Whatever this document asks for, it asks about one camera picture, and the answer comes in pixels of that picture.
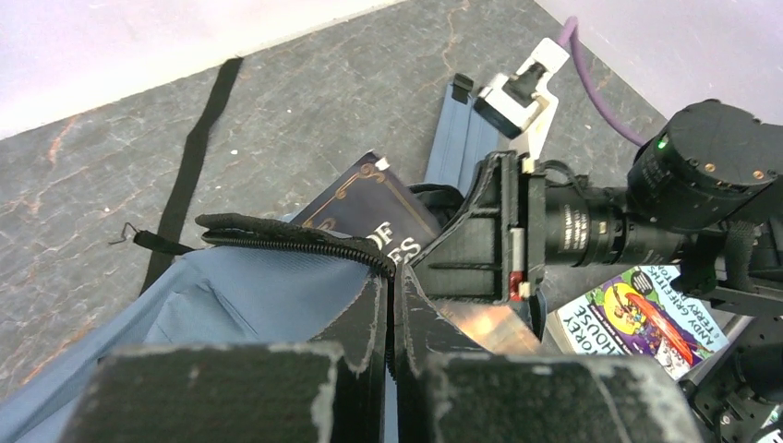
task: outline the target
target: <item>dark blue book cover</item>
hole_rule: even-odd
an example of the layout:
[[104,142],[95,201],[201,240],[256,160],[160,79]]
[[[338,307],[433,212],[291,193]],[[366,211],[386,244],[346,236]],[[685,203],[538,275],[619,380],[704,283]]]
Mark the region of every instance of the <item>dark blue book cover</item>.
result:
[[440,234],[435,217],[394,175],[386,159],[372,151],[291,223],[367,237],[395,263],[409,261]]

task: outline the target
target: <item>book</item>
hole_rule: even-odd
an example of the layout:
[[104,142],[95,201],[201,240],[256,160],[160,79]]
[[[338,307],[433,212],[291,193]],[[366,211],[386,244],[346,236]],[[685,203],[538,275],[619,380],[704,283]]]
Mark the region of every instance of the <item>book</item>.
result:
[[701,300],[671,288],[674,266],[636,266],[548,315],[567,353],[640,354],[679,379],[729,343]]
[[395,263],[407,262],[440,234],[438,220],[368,152],[299,212],[291,223],[369,238]]

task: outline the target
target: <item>camera lens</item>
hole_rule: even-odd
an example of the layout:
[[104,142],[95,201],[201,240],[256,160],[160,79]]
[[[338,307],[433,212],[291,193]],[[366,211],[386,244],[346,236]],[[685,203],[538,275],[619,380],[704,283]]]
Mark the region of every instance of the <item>camera lens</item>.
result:
[[624,188],[550,186],[546,191],[546,262],[590,264],[670,263],[684,237],[627,211]]

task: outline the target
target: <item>black strap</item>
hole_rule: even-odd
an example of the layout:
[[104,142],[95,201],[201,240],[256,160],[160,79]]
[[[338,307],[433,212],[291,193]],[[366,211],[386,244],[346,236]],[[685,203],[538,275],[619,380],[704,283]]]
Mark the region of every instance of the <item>black strap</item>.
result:
[[[182,152],[182,161],[179,172],[176,175],[174,188],[166,202],[166,207],[158,225],[158,236],[163,240],[177,244],[185,224],[187,208],[199,183],[201,166],[207,155],[207,143],[210,137],[212,125],[217,121],[228,103],[231,89],[234,87],[242,58],[232,58],[221,66],[218,77],[212,87],[212,92],[207,100],[207,105],[201,118],[193,129],[187,134],[185,148]],[[141,291],[146,291],[164,272],[171,266],[174,256],[164,252],[152,252],[150,265],[147,267],[147,276]]]
[[172,242],[171,240],[166,240],[158,234],[151,233],[150,231],[138,231],[133,236],[133,243],[145,249],[149,249],[153,253],[159,253],[168,256],[181,256],[196,250],[190,246],[181,245],[177,242]]
[[727,286],[746,293],[756,292],[748,271],[755,241],[754,227],[748,221],[731,221],[724,246]]
[[467,104],[470,92],[473,90],[473,80],[465,74],[457,73],[452,82],[452,98],[460,103]]
[[410,185],[408,189],[435,216],[441,229],[457,215],[464,203],[463,195],[453,186],[419,184]]

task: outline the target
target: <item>white connector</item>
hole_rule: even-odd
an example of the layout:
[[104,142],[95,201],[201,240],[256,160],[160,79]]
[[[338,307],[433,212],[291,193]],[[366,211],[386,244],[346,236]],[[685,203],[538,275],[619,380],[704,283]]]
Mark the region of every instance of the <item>white connector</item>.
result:
[[[558,108],[558,98],[549,92],[547,84],[569,57],[568,52],[557,43],[544,39],[512,78],[498,74],[478,94],[476,110],[501,133],[512,139],[511,149],[528,153],[528,158],[532,161],[541,156]],[[504,87],[536,63],[546,70],[541,74],[535,91],[531,94],[532,101],[527,105],[519,103]]]

